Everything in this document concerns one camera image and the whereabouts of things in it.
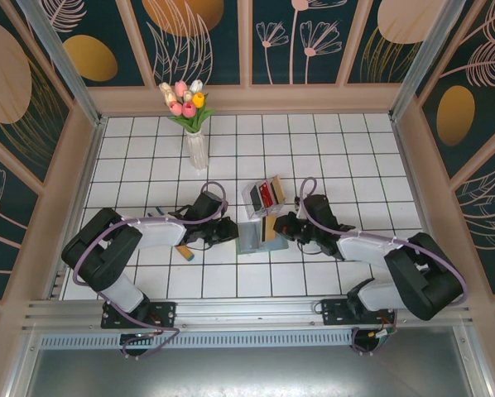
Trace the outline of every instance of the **glass vase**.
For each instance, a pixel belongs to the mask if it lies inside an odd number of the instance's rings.
[[[197,170],[205,170],[209,166],[209,154],[207,142],[202,131],[196,133],[185,132],[187,146],[189,147],[190,163]]]

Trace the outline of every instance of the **tulip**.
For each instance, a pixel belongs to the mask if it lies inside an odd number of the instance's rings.
[[[183,113],[183,106],[179,102],[171,102],[168,108],[174,116],[180,116]]]
[[[166,106],[170,106],[171,103],[173,103],[173,102],[178,102],[178,99],[175,97],[175,94],[172,91],[170,91],[170,92],[165,94]]]
[[[177,81],[174,85],[174,91],[175,95],[178,98],[183,98],[183,93],[187,90],[187,84],[185,84],[185,81],[180,80]]]
[[[172,92],[172,87],[168,83],[161,83],[161,84],[159,84],[159,89],[161,90],[161,93],[163,95],[166,95],[166,93],[171,93]]]
[[[187,118],[194,117],[196,115],[196,107],[191,102],[183,103],[183,115]]]
[[[192,97],[192,103],[197,108],[201,108],[205,104],[205,96],[202,93],[195,93]]]
[[[190,85],[189,91],[191,91],[192,93],[198,93],[202,89],[204,89],[204,84],[201,82],[201,80],[195,80]]]
[[[189,91],[188,89],[183,93],[183,101],[184,102],[192,101],[192,92]]]

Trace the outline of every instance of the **pink tulip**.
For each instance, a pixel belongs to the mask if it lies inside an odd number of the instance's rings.
[[[185,84],[185,81],[180,80],[175,83],[174,91],[175,91],[175,95],[178,98],[183,98],[183,92],[185,92],[187,89],[188,88],[187,88],[187,84]]]
[[[184,106],[181,106],[181,103],[178,102],[171,102],[168,108],[174,116],[180,116],[183,113]]]
[[[185,102],[183,104],[183,115],[187,118],[194,117],[196,115],[196,106],[192,102]]]

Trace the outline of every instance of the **white tiled floor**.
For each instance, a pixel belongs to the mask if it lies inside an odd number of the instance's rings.
[[[282,213],[293,210],[303,178],[315,176],[340,222],[404,238],[421,228],[386,114],[212,116],[203,131],[211,157],[208,171],[198,173],[181,127],[167,117],[110,118],[82,224],[102,207],[136,217],[155,206],[171,211],[191,204],[206,180],[224,186],[228,215],[246,222],[244,186],[279,175],[288,203]],[[382,274],[365,263],[308,256],[295,244],[271,254],[237,256],[234,242],[193,252],[187,262],[168,246],[140,250],[125,271],[153,299],[345,294]],[[94,299],[95,293],[67,280],[60,297]]]

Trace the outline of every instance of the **clear plastic box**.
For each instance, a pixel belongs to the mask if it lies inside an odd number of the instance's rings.
[[[270,206],[264,204],[265,200],[261,195],[261,186],[264,184],[267,184],[267,189],[263,189],[266,191],[265,196],[267,198],[269,194],[272,201]],[[248,184],[242,191],[242,198],[244,204],[246,204],[247,219],[250,221],[266,217],[272,213],[277,215],[284,205],[284,194],[278,177],[262,179]]]

